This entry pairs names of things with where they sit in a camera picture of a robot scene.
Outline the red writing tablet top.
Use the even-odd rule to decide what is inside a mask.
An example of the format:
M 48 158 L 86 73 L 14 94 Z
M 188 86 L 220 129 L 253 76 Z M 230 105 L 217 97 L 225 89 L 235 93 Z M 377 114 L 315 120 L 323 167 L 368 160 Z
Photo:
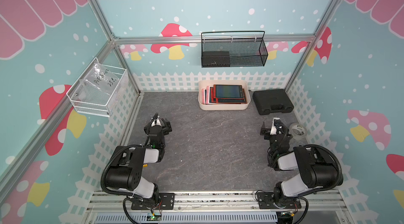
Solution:
M 246 97 L 242 85 L 214 85 L 211 101 L 223 104 L 244 104 Z

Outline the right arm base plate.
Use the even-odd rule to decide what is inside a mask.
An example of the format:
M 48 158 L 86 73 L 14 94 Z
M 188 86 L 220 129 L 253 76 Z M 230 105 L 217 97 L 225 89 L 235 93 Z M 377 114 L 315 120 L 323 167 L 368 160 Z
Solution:
M 299 199 L 288 198 L 283 195 L 275 196 L 273 192 L 256 191 L 255 200 L 260 209 L 301 209 Z

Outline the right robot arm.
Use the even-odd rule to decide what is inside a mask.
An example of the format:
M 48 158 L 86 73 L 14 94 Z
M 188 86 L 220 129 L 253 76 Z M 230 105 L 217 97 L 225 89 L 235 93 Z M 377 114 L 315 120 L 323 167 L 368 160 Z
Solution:
M 299 209 L 300 198 L 343 184 L 342 166 L 332 151 L 315 144 L 290 147 L 291 140 L 303 140 L 307 136 L 303 125 L 294 123 L 287 127 L 274 118 L 271 127 L 261 127 L 260 135 L 270 143 L 268 167 L 275 171 L 298 171 L 293 178 L 278 182 L 272 192 L 256 192 L 261 209 Z

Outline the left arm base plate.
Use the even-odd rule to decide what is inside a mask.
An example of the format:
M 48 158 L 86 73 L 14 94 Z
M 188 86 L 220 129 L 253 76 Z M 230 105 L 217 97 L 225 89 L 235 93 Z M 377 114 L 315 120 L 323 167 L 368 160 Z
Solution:
M 150 199 L 143 199 L 142 201 L 136 199 L 132 201 L 131 210 L 173 210 L 174 209 L 175 194 L 174 193 L 160 193 L 159 196 Z

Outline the white plastic storage box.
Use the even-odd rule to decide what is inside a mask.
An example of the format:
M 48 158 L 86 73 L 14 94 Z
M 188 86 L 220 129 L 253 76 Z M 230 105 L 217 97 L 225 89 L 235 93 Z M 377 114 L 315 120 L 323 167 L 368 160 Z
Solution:
M 203 104 L 203 89 L 206 89 L 208 86 L 213 86 L 214 84 L 228 84 L 228 85 L 242 85 L 244 94 L 246 96 L 246 103 L 245 104 L 221 104 L 218 105 L 207 105 Z M 248 91 L 248 85 L 246 81 L 243 80 L 202 80 L 198 83 L 198 103 L 199 107 L 202 110 L 245 110 L 249 106 L 251 102 L 251 97 Z

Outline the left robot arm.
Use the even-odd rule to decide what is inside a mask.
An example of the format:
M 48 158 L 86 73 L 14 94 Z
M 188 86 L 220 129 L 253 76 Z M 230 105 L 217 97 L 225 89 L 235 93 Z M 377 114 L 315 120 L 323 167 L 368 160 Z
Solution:
M 156 208 L 161 198 L 155 183 L 142 176 L 144 165 L 159 163 L 165 154 L 165 136 L 172 132 L 169 121 L 158 113 L 144 127 L 144 145 L 127 145 L 115 148 L 101 175 L 101 189 L 111 195 L 126 196 L 142 206 Z

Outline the red writing tablet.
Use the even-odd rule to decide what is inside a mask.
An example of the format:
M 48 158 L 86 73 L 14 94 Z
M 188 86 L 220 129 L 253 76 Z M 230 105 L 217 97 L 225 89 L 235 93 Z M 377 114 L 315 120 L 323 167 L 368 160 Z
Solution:
M 214 97 L 214 92 L 215 92 L 215 87 L 210 86 L 208 104 L 217 104 L 218 103 L 217 98 Z
M 223 104 L 244 104 L 246 97 L 242 85 L 214 85 L 211 101 Z

